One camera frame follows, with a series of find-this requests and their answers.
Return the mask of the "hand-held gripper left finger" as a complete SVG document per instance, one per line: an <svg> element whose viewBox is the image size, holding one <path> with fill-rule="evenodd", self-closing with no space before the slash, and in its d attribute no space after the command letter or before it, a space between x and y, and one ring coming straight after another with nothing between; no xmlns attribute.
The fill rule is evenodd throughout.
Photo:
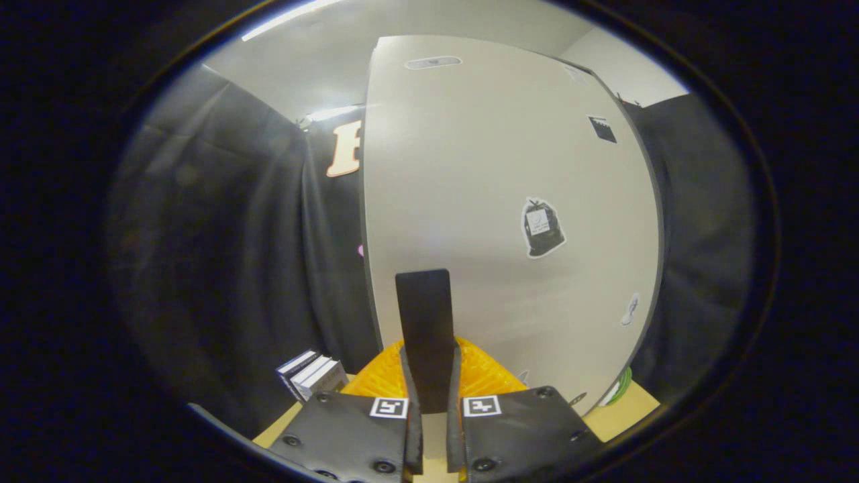
<svg viewBox="0 0 859 483"><path fill-rule="evenodd" d="M423 473L421 404L398 341L340 390L305 402L268 449L344 482L411 482Z"/></svg>

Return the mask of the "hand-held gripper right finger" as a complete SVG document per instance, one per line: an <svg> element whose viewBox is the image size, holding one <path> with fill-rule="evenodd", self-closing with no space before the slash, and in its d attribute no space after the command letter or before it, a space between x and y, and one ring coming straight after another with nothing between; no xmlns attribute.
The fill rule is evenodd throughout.
<svg viewBox="0 0 859 483"><path fill-rule="evenodd" d="M457 337L447 410L447 471L460 482L577 477L603 447L561 392L528 388Z"/></svg>

